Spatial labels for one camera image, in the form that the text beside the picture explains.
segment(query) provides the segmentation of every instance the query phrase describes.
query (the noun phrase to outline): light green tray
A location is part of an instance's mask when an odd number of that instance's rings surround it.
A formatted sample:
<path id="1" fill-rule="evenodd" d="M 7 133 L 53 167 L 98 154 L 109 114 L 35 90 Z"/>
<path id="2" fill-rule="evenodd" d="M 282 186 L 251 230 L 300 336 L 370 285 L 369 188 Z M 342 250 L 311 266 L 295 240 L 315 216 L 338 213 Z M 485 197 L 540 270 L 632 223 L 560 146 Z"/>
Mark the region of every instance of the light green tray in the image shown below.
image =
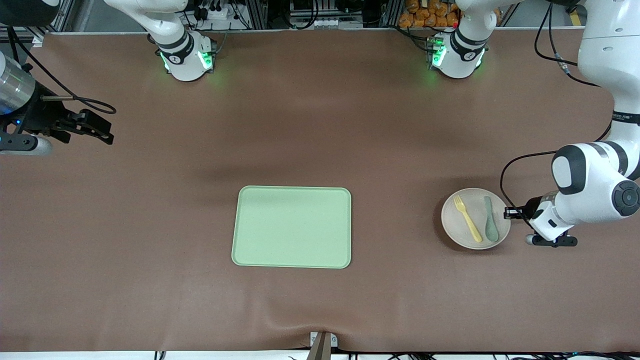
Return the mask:
<path id="1" fill-rule="evenodd" d="M 351 194 L 344 188 L 245 186 L 231 258 L 243 266 L 346 268 Z"/>

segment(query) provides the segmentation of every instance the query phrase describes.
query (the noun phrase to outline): utensil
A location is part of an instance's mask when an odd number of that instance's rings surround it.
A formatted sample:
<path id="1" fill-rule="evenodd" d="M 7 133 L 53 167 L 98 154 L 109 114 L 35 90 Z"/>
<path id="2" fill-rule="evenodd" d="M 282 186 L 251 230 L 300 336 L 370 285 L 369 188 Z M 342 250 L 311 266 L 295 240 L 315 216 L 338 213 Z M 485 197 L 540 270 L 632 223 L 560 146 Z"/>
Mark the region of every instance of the utensil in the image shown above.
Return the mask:
<path id="1" fill-rule="evenodd" d="M 462 198 L 460 198 L 459 195 L 456 195 L 453 197 L 453 202 L 456 205 L 456 209 L 462 213 L 462 215 L 465 217 L 465 221 L 467 222 L 467 226 L 469 228 L 469 231 L 471 231 L 471 235 L 474 237 L 474 240 L 477 243 L 481 243 L 482 242 L 482 236 L 480 235 L 480 232 L 478 231 L 478 228 L 476 227 L 476 225 L 474 224 L 473 221 L 471 221 L 471 218 L 469 217 L 469 214 L 467 213 L 467 208 L 465 207 L 465 203 L 462 202 Z"/>
<path id="2" fill-rule="evenodd" d="M 484 234 L 489 241 L 496 242 L 499 239 L 498 228 L 493 221 L 493 206 L 491 204 L 491 198 L 489 196 L 484 197 L 484 206 L 486 208 L 486 226 L 484 227 Z"/>

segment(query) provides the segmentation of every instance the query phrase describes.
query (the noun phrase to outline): plate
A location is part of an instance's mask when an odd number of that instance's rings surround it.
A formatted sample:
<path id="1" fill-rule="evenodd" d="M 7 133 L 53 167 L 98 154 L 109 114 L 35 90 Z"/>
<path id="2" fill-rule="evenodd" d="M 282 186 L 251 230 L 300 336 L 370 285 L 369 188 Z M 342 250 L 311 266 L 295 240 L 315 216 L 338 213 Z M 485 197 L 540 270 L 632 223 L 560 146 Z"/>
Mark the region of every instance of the plate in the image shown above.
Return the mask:
<path id="1" fill-rule="evenodd" d="M 467 213 L 476 225 L 482 242 L 477 243 L 471 235 L 465 217 L 456 209 L 453 197 L 459 195 L 462 202 L 465 203 Z M 484 206 L 484 197 L 489 196 L 493 206 L 493 221 L 498 229 L 498 241 L 492 242 L 486 238 L 484 229 L 486 227 L 486 208 Z M 504 218 L 504 201 L 494 193 L 478 188 L 462 189 L 453 193 L 442 206 L 442 226 L 447 235 L 456 243 L 472 250 L 490 249 L 502 242 L 511 229 L 511 221 Z"/>

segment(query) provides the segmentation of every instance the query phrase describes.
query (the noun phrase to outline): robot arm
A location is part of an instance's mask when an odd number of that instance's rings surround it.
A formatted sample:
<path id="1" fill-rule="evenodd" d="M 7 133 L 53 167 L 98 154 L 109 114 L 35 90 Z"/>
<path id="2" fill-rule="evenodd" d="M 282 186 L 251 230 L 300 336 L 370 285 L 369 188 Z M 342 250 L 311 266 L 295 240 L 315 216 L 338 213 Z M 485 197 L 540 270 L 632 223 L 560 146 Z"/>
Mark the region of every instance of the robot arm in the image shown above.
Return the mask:
<path id="1" fill-rule="evenodd" d="M 493 9 L 522 0 L 457 0 L 463 11 L 458 27 L 452 33 L 441 33 L 441 55 L 433 59 L 434 68 L 454 79 L 466 78 L 480 66 L 484 48 L 495 29 Z"/>
<path id="2" fill-rule="evenodd" d="M 528 241 L 556 246 L 581 223 L 627 218 L 640 208 L 640 2 L 589 0 L 578 68 L 614 99 L 611 132 L 601 142 L 558 150 L 552 161 L 557 192 L 531 217 Z"/>
<path id="3" fill-rule="evenodd" d="M 55 18 L 58 7 L 57 0 L 0 0 L 0 22 L 8 26 L 45 26 Z M 18 41 L 13 29 L 8 34 Z M 68 143 L 70 133 L 76 133 L 113 143 L 111 123 L 91 110 L 67 110 L 62 100 L 69 97 L 57 96 L 28 70 L 27 65 L 23 68 L 0 52 L 0 154 L 49 154 L 51 142 L 36 135 Z"/>
<path id="4" fill-rule="evenodd" d="M 175 12 L 187 0 L 105 0 L 144 27 L 160 48 L 164 67 L 176 79 L 192 81 L 213 70 L 215 43 L 196 31 L 187 31 Z"/>

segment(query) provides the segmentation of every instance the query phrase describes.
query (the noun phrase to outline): plastic fork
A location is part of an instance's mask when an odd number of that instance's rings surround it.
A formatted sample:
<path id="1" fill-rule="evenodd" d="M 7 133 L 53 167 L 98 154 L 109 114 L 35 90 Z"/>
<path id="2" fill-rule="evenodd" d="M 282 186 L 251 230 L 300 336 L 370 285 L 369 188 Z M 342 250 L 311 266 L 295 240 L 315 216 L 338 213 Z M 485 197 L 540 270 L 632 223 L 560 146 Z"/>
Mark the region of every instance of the plastic fork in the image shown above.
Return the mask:
<path id="1" fill-rule="evenodd" d="M 465 203 L 462 202 L 462 199 L 460 198 L 459 195 L 456 195 L 453 197 L 453 202 L 456 205 L 456 209 L 458 209 L 458 211 L 461 212 L 462 215 L 464 215 L 465 220 L 467 221 L 467 226 L 469 228 L 469 231 L 471 232 L 471 235 L 474 237 L 474 240 L 477 243 L 481 243 L 482 236 L 480 235 L 480 232 L 478 231 L 478 228 L 476 227 L 474 222 L 469 217 L 469 214 L 467 213 L 467 208 L 465 207 Z"/>

